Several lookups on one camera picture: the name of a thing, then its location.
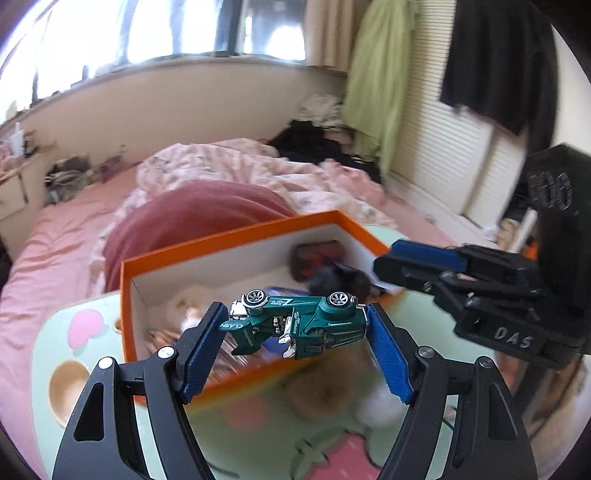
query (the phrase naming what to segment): pile of clothes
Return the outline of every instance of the pile of clothes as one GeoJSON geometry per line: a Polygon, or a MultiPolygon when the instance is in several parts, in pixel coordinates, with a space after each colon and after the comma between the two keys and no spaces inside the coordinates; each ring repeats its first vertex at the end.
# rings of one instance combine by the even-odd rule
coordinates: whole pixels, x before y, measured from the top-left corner
{"type": "Polygon", "coordinates": [[[341,100],[333,95],[314,95],[300,106],[300,116],[268,144],[291,161],[319,165],[327,158],[363,170],[382,183],[379,168],[353,154],[353,132],[340,116],[341,100]]]}
{"type": "Polygon", "coordinates": [[[60,160],[47,172],[45,184],[45,205],[67,202],[88,185],[98,181],[104,183],[130,165],[124,162],[125,146],[119,153],[107,158],[103,163],[92,167],[88,157],[74,155],[60,160]]]}

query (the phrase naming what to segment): white wall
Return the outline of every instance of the white wall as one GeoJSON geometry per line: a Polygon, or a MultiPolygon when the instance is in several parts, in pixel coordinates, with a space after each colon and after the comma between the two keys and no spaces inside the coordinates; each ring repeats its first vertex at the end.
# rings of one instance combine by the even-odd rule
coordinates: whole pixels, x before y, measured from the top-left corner
{"type": "MultiPolygon", "coordinates": [[[[272,138],[312,93],[343,91],[345,78],[258,59],[181,59],[112,73],[19,117],[43,144],[102,162],[128,146],[137,159],[176,142],[272,138]]],[[[12,132],[9,124],[0,137],[12,132]]]]}
{"type": "Polygon", "coordinates": [[[556,30],[554,42],[558,58],[558,112],[553,144],[568,143],[591,154],[591,84],[556,30]]]}

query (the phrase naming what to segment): pink heart shape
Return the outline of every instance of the pink heart shape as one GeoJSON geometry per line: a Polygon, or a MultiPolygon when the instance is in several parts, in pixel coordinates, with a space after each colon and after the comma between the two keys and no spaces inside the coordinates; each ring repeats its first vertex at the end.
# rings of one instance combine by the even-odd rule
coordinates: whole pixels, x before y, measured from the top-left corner
{"type": "Polygon", "coordinates": [[[70,322],[68,329],[68,345],[72,350],[78,350],[86,342],[103,331],[103,316],[98,310],[82,310],[77,312],[70,322]]]}
{"type": "Polygon", "coordinates": [[[328,465],[316,467],[310,480],[375,480],[380,473],[368,458],[365,439],[356,433],[349,434],[343,443],[325,455],[328,465]]]}

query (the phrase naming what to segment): cable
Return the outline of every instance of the cable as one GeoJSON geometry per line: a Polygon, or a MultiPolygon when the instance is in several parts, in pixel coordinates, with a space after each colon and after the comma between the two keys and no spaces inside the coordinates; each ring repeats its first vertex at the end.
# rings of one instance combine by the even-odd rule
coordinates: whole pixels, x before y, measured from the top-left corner
{"type": "Polygon", "coordinates": [[[562,406],[562,402],[564,400],[564,397],[566,396],[566,392],[568,392],[570,390],[570,387],[573,385],[574,379],[577,378],[577,375],[579,374],[579,369],[581,368],[582,363],[583,363],[583,355],[581,355],[579,357],[579,361],[577,363],[577,368],[574,369],[573,375],[569,379],[569,383],[566,385],[566,388],[560,394],[560,397],[558,398],[557,402],[554,404],[554,407],[552,407],[552,409],[544,416],[544,420],[542,420],[542,423],[540,424],[540,426],[538,426],[538,428],[536,428],[536,430],[530,435],[530,442],[533,442],[533,440],[538,436],[538,434],[542,431],[542,429],[547,425],[547,423],[550,420],[550,418],[552,417],[552,415],[554,415],[558,411],[558,409],[562,406]]]}

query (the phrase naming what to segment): pink bedsheet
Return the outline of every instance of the pink bedsheet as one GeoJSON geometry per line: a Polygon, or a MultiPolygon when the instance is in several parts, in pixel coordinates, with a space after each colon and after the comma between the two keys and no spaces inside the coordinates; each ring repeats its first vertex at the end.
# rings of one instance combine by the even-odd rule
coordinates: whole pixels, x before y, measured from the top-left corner
{"type": "Polygon", "coordinates": [[[135,168],[73,200],[43,209],[0,299],[0,420],[24,459],[45,477],[33,432],[30,361],[53,313],[89,296],[89,258],[115,209],[135,188],[135,168]]]}

